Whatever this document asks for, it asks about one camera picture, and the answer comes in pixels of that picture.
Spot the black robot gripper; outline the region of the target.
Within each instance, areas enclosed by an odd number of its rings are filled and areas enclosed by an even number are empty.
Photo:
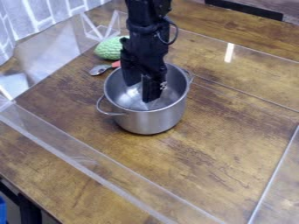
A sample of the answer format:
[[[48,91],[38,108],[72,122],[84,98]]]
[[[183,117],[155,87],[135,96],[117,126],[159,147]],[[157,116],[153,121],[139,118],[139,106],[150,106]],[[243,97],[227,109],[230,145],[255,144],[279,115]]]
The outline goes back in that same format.
[[[130,37],[122,38],[121,66],[126,85],[143,83],[143,102],[157,100],[167,85],[165,55],[169,53],[170,24],[141,25],[126,21]]]

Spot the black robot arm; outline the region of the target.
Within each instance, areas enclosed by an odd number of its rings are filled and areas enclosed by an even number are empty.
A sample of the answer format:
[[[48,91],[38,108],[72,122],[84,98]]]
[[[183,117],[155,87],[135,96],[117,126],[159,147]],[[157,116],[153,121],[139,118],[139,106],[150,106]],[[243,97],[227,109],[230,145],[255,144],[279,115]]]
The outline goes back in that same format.
[[[170,6],[165,0],[126,0],[130,37],[121,39],[121,66],[126,85],[142,85],[146,103],[161,97],[166,83],[170,23],[162,8]]]

